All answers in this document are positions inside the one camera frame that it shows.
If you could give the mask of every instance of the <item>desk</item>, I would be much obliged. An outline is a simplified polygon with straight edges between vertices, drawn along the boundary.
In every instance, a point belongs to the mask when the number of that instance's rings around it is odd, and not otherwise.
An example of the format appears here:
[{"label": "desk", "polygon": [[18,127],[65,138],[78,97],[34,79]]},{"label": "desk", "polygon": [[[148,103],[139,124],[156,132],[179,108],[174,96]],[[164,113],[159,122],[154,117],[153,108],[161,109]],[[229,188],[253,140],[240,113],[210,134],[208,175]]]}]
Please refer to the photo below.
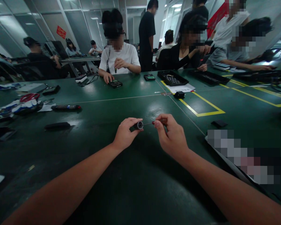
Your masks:
[{"label": "desk", "polygon": [[86,62],[86,67],[88,69],[89,72],[91,72],[90,67],[88,66],[89,61],[100,61],[101,58],[100,57],[96,57],[96,56],[87,56],[87,57],[73,57],[73,58],[68,58],[68,59],[63,59],[60,62],[61,63],[68,63],[71,67],[71,69],[73,70],[73,72],[75,73],[76,77],[78,76],[78,73],[75,69],[75,67],[73,66],[73,63],[75,62]]},{"label": "desk", "polygon": [[[249,90],[229,82],[226,86],[210,87],[178,71],[196,87],[184,101],[197,113],[216,111],[209,101],[225,113],[197,116],[168,92],[157,72],[156,81],[146,82],[144,74],[114,75],[123,86],[113,89],[102,78],[85,87],[74,79],[48,80],[59,84],[56,104],[78,104],[82,111],[42,112],[18,117],[6,125],[17,132],[0,143],[0,223],[36,190],[78,162],[111,143],[117,128],[127,117],[143,118],[149,123],[160,113],[171,113],[184,127],[190,149],[214,165],[233,174],[217,153],[204,140],[210,123],[222,119],[241,139],[242,147],[280,148],[281,107],[274,107],[242,92],[253,91],[260,98],[275,104],[281,98],[259,90]],[[0,92],[0,106],[18,96],[12,90]],[[69,122],[71,130],[46,132],[44,126]],[[269,185],[281,196],[281,184]],[[157,131],[146,126],[132,145],[124,150],[102,174],[89,194],[65,224],[212,224],[226,218],[206,192],[177,162],[160,147]]]}]

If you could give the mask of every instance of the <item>white paper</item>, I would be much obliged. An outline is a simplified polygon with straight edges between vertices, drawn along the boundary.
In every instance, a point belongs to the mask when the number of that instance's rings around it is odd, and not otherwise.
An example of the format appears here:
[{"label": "white paper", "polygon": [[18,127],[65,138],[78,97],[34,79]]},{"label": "white paper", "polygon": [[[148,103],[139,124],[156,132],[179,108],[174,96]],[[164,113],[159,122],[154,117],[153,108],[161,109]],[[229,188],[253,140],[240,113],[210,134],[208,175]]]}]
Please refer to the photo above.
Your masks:
[{"label": "white paper", "polygon": [[38,112],[49,112],[52,111],[53,109],[51,109],[52,106],[56,106],[56,104],[53,105],[43,105],[43,108],[38,111]]},{"label": "white paper", "polygon": [[191,86],[190,84],[186,84],[183,86],[175,86],[170,87],[169,85],[166,86],[173,94],[175,94],[177,91],[183,91],[183,92],[191,92],[195,89],[195,87]]}]

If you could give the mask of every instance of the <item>hand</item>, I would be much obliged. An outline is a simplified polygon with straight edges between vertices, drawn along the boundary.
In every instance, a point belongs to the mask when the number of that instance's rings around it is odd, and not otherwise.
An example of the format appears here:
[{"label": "hand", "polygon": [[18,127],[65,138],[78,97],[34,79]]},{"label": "hand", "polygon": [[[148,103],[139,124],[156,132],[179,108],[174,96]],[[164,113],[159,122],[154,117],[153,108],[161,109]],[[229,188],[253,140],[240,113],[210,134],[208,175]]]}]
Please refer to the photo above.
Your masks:
[{"label": "hand", "polygon": [[274,69],[273,66],[266,66],[266,65],[250,65],[250,70],[259,71],[259,70],[272,70]]},{"label": "hand", "polygon": [[207,64],[203,64],[197,68],[199,71],[207,71]]},{"label": "hand", "polygon": [[125,68],[126,69],[127,67],[128,67],[128,63],[126,63],[121,58],[116,58],[116,60],[115,60],[115,68],[117,68],[117,69]]},{"label": "hand", "polygon": [[104,76],[103,76],[103,78],[104,78],[104,81],[105,81],[105,83],[109,83],[109,80],[110,81],[113,81],[115,78],[113,77],[113,75],[111,75],[110,73],[106,73],[106,74],[104,74]]},{"label": "hand", "polygon": [[115,140],[113,141],[112,145],[115,149],[123,151],[124,149],[128,148],[134,138],[144,129],[141,130],[134,130],[131,132],[129,130],[130,127],[133,127],[134,124],[142,121],[143,119],[136,119],[136,118],[127,118],[119,125],[118,131],[116,133]]},{"label": "hand", "polygon": [[[164,125],[159,121],[160,119],[167,119],[165,131]],[[154,127],[158,131],[159,142],[162,149],[170,156],[179,154],[188,149],[184,130],[182,126],[177,124],[176,120],[171,114],[160,114],[155,121]]]}]

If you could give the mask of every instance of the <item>electronic component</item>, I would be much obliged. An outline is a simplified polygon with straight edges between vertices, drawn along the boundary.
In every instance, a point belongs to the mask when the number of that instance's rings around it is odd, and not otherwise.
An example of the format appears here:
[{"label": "electronic component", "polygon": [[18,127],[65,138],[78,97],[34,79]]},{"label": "electronic component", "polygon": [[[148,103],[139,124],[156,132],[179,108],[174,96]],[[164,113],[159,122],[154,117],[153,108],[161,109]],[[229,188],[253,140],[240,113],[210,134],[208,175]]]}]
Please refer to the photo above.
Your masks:
[{"label": "electronic component", "polygon": [[174,94],[174,97],[177,99],[181,99],[184,98],[185,93],[182,91],[176,92],[176,94]]},{"label": "electronic component", "polygon": [[152,74],[146,74],[144,75],[144,79],[146,81],[150,81],[150,80],[155,80],[155,77]]},{"label": "electronic component", "polygon": [[78,110],[78,109],[81,109],[81,106],[58,105],[58,106],[52,106],[51,109],[53,109],[53,110]]},{"label": "electronic component", "polygon": [[162,81],[165,82],[166,85],[169,85],[170,87],[183,86],[189,83],[188,80],[184,79],[183,77],[179,76],[171,70],[159,71],[158,76]]},{"label": "electronic component", "polygon": [[108,83],[108,85],[112,86],[113,88],[118,88],[120,86],[123,86],[122,82],[118,81],[118,80],[113,80],[113,81],[110,81]]}]

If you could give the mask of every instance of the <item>black hat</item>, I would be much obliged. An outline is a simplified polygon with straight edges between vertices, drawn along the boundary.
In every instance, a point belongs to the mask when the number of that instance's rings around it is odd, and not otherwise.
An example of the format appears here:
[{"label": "black hat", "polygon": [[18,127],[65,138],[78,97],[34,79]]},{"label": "black hat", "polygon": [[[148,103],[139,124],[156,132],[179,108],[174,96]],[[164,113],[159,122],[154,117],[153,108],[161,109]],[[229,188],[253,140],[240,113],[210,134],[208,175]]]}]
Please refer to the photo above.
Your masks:
[{"label": "black hat", "polygon": [[34,40],[32,37],[26,37],[23,39],[24,41],[24,45],[26,45],[27,47],[31,47],[35,44],[38,44],[39,45],[39,42],[37,42],[36,40]]}]

